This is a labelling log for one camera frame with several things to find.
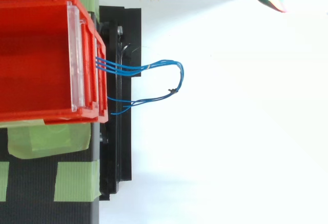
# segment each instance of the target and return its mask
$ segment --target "orange storage bin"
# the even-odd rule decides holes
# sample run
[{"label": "orange storage bin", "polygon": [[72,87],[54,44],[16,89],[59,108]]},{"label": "orange storage bin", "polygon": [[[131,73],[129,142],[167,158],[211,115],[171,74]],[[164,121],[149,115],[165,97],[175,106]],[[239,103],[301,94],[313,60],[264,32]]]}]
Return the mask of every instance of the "orange storage bin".
[{"label": "orange storage bin", "polygon": [[0,122],[106,122],[105,44],[79,0],[0,0]]}]

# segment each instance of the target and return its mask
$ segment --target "screw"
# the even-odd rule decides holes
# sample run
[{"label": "screw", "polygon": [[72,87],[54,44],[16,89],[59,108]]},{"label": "screw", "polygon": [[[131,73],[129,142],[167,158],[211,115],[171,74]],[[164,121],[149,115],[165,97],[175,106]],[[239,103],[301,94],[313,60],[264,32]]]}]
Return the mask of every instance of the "screw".
[{"label": "screw", "polygon": [[120,36],[123,35],[123,27],[122,26],[117,27],[117,34]]}]

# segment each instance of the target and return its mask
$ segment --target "white surface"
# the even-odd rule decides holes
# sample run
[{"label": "white surface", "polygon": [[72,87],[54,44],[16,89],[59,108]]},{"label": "white surface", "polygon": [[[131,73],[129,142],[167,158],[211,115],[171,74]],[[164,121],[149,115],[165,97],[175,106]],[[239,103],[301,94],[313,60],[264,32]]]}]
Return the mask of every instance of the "white surface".
[{"label": "white surface", "polygon": [[[183,63],[172,98],[132,110],[133,180],[100,223],[328,223],[325,18],[256,0],[100,0],[142,8],[142,61]],[[178,84],[133,79],[133,99]]]}]

